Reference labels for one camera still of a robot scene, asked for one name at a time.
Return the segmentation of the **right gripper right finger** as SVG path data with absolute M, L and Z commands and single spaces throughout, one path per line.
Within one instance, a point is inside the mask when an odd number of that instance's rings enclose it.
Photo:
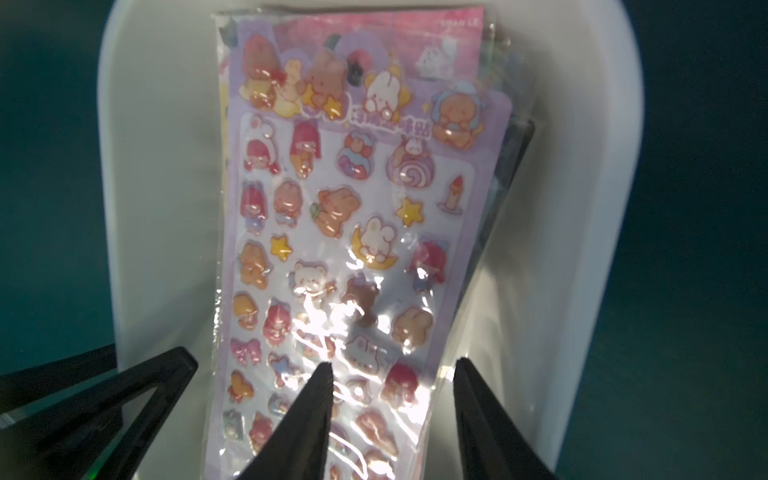
M 553 479 L 468 358 L 455 364 L 453 395 L 465 479 Z

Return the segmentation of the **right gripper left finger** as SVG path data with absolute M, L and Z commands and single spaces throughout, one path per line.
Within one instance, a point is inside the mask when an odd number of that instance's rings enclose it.
M 332 421 L 332 365 L 317 366 L 261 452 L 241 479 L 322 480 Z

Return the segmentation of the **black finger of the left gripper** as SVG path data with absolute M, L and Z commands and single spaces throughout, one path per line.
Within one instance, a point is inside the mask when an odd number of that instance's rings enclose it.
M 103 375 L 104 380 L 1 430 L 4 479 L 82 479 L 119 442 L 99 479 L 129 479 L 198 369 L 175 347 L 117 372 L 116 349 L 101 347 L 1 378 L 8 413 Z

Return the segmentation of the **pink bear sticker sheet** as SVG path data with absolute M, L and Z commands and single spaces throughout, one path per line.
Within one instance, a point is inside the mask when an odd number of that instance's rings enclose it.
M 315 368 L 327 479 L 410 479 L 512 103 L 480 7 L 232 12 L 226 192 L 203 475 L 234 479 Z

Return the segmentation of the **white plastic storage box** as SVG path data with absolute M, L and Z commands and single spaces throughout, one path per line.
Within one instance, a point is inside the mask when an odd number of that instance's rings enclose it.
M 492 1 L 533 51 L 536 131 L 460 310 L 469 357 L 555 466 L 633 180 L 643 124 L 635 35 L 619 1 Z M 212 16 L 224 1 L 118 1 L 98 117 L 121 368 L 182 346 L 199 367 L 141 479 L 202 475 L 212 392 L 221 141 Z

